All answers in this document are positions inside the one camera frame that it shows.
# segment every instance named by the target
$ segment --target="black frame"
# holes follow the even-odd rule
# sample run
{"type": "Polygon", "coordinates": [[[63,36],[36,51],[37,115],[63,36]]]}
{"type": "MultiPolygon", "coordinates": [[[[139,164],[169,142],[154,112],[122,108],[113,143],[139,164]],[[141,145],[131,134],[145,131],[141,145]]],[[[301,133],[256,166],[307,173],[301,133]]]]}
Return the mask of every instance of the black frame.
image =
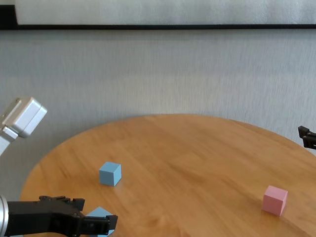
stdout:
{"type": "Polygon", "coordinates": [[[0,30],[240,30],[316,29],[316,24],[253,25],[19,25],[14,5],[0,5],[0,30]]]}

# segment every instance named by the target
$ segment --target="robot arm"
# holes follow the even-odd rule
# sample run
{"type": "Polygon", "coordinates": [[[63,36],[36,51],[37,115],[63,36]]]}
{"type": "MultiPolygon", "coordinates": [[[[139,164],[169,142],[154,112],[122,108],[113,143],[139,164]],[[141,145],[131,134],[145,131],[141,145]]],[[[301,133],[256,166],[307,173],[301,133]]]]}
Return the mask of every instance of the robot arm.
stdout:
{"type": "Polygon", "coordinates": [[[316,133],[310,132],[310,130],[306,127],[299,126],[298,134],[300,138],[303,139],[303,144],[305,148],[316,150],[316,133]]]}
{"type": "MultiPolygon", "coordinates": [[[[26,138],[47,110],[32,97],[15,99],[0,115],[0,156],[17,139],[26,138]]],[[[39,201],[6,201],[0,195],[0,237],[39,233],[59,233],[68,237],[108,235],[118,217],[87,217],[84,199],[41,196],[39,201]]]]}
{"type": "Polygon", "coordinates": [[[39,201],[8,202],[9,221],[5,236],[53,232],[68,237],[107,235],[118,217],[87,217],[81,214],[84,200],[41,196],[39,201]]]}

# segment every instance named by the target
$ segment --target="cube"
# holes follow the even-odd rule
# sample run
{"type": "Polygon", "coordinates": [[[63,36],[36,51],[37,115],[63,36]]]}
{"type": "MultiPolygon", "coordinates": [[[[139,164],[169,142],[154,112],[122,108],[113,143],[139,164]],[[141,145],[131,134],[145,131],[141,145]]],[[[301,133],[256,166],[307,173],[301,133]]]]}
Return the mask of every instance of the cube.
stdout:
{"type": "Polygon", "coordinates": [[[99,170],[100,183],[115,186],[122,177],[121,165],[106,162],[99,170]]]}
{"type": "MultiPolygon", "coordinates": [[[[111,215],[111,213],[109,213],[107,210],[105,210],[101,207],[98,207],[94,211],[90,212],[87,216],[106,217],[109,215],[111,215]]],[[[114,232],[114,230],[110,230],[108,235],[90,235],[90,237],[107,237],[110,234],[112,234],[113,232],[114,232]]]]}
{"type": "Polygon", "coordinates": [[[271,214],[280,216],[286,204],[287,194],[287,190],[268,186],[263,196],[262,209],[271,214]]]}

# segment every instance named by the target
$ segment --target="wood grain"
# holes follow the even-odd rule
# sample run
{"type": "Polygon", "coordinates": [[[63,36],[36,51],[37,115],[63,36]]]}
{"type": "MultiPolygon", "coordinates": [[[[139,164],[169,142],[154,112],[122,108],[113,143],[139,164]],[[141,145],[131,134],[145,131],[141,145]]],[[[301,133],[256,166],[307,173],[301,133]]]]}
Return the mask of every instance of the wood grain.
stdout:
{"type": "Polygon", "coordinates": [[[84,214],[101,206],[118,215],[114,237],[312,237],[315,181],[315,156],[277,134],[223,118],[159,115],[65,141],[31,172],[21,200],[84,198],[84,214]],[[122,164],[115,187],[99,184],[107,161],[122,164]],[[289,191],[281,217],[261,211],[268,185],[289,191]]]}

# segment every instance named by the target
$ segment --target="wooden table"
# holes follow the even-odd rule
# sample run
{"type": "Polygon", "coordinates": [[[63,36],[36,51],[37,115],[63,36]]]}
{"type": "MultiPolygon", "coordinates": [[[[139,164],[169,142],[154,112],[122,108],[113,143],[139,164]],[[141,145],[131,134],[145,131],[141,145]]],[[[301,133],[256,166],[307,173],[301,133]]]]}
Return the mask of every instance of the wooden table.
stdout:
{"type": "Polygon", "coordinates": [[[21,200],[40,195],[84,198],[84,214],[101,206],[118,215],[114,237],[316,236],[316,157],[222,118],[148,116],[81,133],[28,177],[21,200]],[[122,164],[115,187],[99,184],[107,161],[122,164]],[[261,210],[268,185],[289,191],[281,217],[261,210]]]}

